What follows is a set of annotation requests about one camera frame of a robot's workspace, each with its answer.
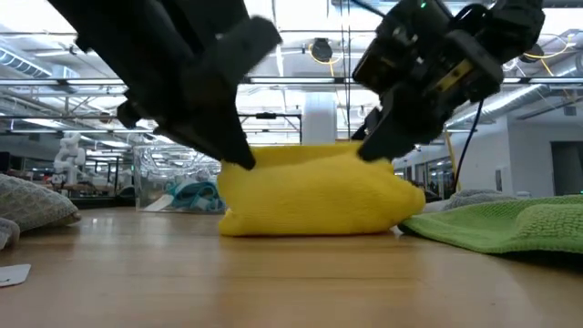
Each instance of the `gray pillow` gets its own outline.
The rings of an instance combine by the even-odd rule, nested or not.
[[[5,246],[12,246],[18,242],[20,228],[18,224],[0,218],[0,250]]]
[[[443,207],[443,210],[451,210],[466,205],[482,204],[492,201],[515,199],[516,197],[507,196],[496,190],[461,190],[449,199]]]
[[[0,218],[16,222],[21,231],[80,220],[67,197],[30,181],[0,174]]]

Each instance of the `ceiling light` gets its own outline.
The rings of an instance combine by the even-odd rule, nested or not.
[[[63,130],[65,133],[108,133],[108,130]]]
[[[68,79],[66,81],[71,86],[103,86],[103,85],[126,85],[121,78],[79,78]]]
[[[125,148],[125,147],[130,147],[129,144],[125,143],[125,142],[121,142],[121,141],[99,141],[104,145],[108,145],[111,147],[119,147],[119,148]]]
[[[449,133],[470,133],[471,129],[462,129],[462,128],[449,128],[446,130]]]
[[[101,161],[106,161],[106,162],[110,162],[110,161],[116,161],[116,157],[91,157],[91,159],[93,160],[101,160]]]
[[[58,131],[49,129],[26,129],[26,130],[7,130],[10,133],[57,133]]]
[[[35,56],[43,57],[43,56],[63,56],[71,54],[69,51],[66,50],[55,50],[55,51],[44,51],[36,53]]]
[[[334,83],[333,77],[252,77],[251,83],[255,84],[323,84]]]
[[[123,129],[123,130],[113,130],[114,133],[152,133],[154,130],[146,130],[146,129]]]
[[[121,153],[126,152],[125,149],[100,149],[100,150],[87,150],[86,154],[91,156],[110,156],[110,155],[121,155]]]
[[[571,73],[571,71],[565,73],[559,73],[559,75],[566,75]],[[529,81],[530,83],[583,83],[583,77],[533,77]]]
[[[39,126],[43,126],[43,127],[47,127],[47,128],[62,128],[63,125],[55,122],[54,120],[51,119],[43,119],[43,118],[26,118],[23,119],[24,122],[28,122],[28,123],[32,123],[32,124],[37,124]]]
[[[0,79],[0,86],[21,87],[21,86],[58,86],[58,82],[54,79],[21,79],[8,78]]]

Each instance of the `white pillar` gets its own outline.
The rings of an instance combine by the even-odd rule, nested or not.
[[[331,144],[336,140],[336,96],[331,92],[305,94],[302,144]]]

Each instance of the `white robot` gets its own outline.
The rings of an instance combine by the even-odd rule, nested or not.
[[[61,149],[55,157],[53,166],[55,168],[55,179],[65,178],[67,185],[77,184],[77,174],[83,174],[77,166],[85,164],[85,150],[79,148],[79,133],[66,133],[61,139]]]

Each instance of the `wooden table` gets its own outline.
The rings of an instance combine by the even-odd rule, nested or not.
[[[0,265],[23,327],[581,327],[583,276],[395,234],[220,238],[218,217],[88,210]]]

